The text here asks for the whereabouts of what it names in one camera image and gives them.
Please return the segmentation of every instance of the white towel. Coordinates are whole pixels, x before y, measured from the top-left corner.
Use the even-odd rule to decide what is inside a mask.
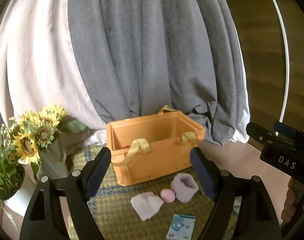
[[[153,192],[144,192],[131,198],[131,204],[142,221],[159,212],[164,201]]]

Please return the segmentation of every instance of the sunflower bouquet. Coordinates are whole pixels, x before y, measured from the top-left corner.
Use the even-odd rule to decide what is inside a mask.
[[[63,107],[50,104],[39,112],[25,111],[18,120],[11,117],[8,127],[3,124],[0,133],[4,147],[14,150],[20,163],[30,163],[37,178],[39,153],[57,140],[58,132],[80,132],[85,128],[86,125],[69,117]]]

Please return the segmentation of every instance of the small box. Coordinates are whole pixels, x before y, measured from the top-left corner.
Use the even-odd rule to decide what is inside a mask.
[[[128,186],[190,167],[190,151],[196,145],[191,141],[180,145],[185,132],[193,132],[201,141],[205,128],[181,111],[108,123],[107,146],[111,150],[112,163],[124,160],[135,139],[145,138],[151,148],[147,154],[139,151],[127,165],[114,166],[118,183]]]
[[[166,235],[167,240],[190,240],[193,233],[195,216],[175,214]]]

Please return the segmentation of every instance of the woven mat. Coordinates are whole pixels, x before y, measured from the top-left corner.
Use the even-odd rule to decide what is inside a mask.
[[[72,158],[74,169],[82,169],[86,162],[96,157],[100,149],[101,147],[90,146],[75,154]],[[190,173],[197,181],[191,168],[180,172]],[[181,203],[177,199],[173,203],[164,203],[155,216],[144,222],[140,220],[131,205],[131,198],[139,193],[151,191],[160,195],[162,189],[170,188],[174,176],[175,174],[171,174],[121,187],[117,184],[113,167],[110,166],[96,197],[91,198],[87,203],[104,238],[106,240],[163,240],[166,238],[173,215],[178,213],[196,216],[192,240],[197,239],[214,206],[214,203],[200,191],[188,203]],[[231,239],[236,219],[237,214],[233,211],[225,240]],[[78,239],[71,217],[69,217],[68,232],[71,239]]]

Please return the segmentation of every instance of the pink ball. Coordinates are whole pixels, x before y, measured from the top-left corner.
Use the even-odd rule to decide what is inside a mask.
[[[175,193],[169,188],[165,188],[161,191],[161,199],[166,203],[172,203],[175,200]]]

